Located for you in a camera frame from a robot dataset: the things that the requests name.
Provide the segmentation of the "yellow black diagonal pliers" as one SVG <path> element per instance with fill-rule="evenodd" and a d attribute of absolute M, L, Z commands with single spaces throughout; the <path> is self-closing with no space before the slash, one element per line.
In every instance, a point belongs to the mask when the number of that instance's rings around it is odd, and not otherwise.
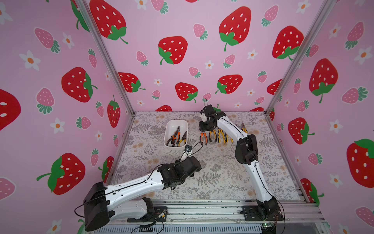
<path fill-rule="evenodd" d="M 209 139 L 209 142 L 217 142 L 218 141 L 216 130 L 213 130 L 213 131 L 209 132 L 208 139 Z"/>

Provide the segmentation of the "small orange black pliers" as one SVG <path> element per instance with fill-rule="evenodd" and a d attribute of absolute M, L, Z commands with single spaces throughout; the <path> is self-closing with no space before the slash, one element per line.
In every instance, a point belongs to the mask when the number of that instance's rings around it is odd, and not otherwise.
<path fill-rule="evenodd" d="M 200 143 L 201 143 L 201 145 L 207 145 L 208 138 L 207 138 L 206 132 L 202 132 L 201 133 L 201 135 L 200 135 Z"/>

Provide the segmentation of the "yellow striped needle-nose pliers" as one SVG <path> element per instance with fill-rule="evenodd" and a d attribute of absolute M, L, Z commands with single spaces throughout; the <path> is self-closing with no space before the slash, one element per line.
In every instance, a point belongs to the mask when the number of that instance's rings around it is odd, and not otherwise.
<path fill-rule="evenodd" d="M 227 143 L 228 142 L 226 133 L 222 129 L 218 130 L 217 138 L 218 138 L 218 142 L 220 142 L 220 143 Z"/>

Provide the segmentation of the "yellow black combination pliers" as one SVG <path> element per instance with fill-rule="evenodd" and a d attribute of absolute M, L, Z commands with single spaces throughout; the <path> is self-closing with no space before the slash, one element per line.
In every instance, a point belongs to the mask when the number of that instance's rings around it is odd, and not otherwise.
<path fill-rule="evenodd" d="M 246 128 L 246 126 L 245 126 L 244 123 L 241 124 L 241 128 L 242 128 L 242 130 L 243 130 L 245 133 L 248 134 L 247 128 Z"/>

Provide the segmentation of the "white plastic storage box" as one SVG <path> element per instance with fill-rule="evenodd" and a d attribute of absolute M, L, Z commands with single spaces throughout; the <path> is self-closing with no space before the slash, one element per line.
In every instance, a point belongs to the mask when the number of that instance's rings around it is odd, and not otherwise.
<path fill-rule="evenodd" d="M 185 120 L 171 120 L 166 125 L 164 146 L 168 150 L 183 151 L 189 140 L 189 124 Z"/>

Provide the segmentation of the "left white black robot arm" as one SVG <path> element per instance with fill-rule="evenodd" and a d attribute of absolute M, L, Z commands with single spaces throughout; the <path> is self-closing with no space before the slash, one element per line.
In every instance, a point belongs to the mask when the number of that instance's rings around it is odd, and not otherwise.
<path fill-rule="evenodd" d="M 126 219 L 129 222 L 156 223 L 166 220 L 166 206 L 156 206 L 145 195 L 165 189 L 174 190 L 195 172 L 201 164 L 195 157 L 184 161 L 161 164 L 149 175 L 117 185 L 94 184 L 83 202 L 85 231 L 98 230 L 110 221 Z"/>

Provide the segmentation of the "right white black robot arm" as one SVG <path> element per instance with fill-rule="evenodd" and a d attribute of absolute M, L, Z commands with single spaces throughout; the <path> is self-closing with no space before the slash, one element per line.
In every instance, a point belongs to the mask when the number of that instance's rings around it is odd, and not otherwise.
<path fill-rule="evenodd" d="M 219 128 L 227 133 L 236 144 L 235 158 L 249 173 L 253 188 L 255 189 L 258 217 L 261 220 L 266 220 L 275 216 L 278 220 L 282 220 L 282 206 L 270 193 L 260 169 L 256 136 L 241 130 L 224 112 L 216 112 L 212 105 L 205 106 L 200 112 L 200 116 L 202 119 L 199 122 L 201 132 L 213 131 Z"/>

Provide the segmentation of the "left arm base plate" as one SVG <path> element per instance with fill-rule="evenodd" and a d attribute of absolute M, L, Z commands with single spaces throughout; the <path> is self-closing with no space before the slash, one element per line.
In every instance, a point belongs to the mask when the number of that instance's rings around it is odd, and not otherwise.
<path fill-rule="evenodd" d="M 138 219 L 128 218 L 127 222 L 129 223 L 138 223 L 138 222 L 165 222 L 167 219 L 168 208 L 166 206 L 156 206 L 151 208 L 146 214 Z"/>

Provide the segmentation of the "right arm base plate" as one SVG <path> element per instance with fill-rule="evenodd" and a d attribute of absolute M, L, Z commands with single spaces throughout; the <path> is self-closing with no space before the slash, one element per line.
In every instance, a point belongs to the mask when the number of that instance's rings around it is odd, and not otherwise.
<path fill-rule="evenodd" d="M 245 221 L 284 221 L 283 213 L 279 206 L 267 209 L 260 206 L 243 206 L 240 214 Z"/>

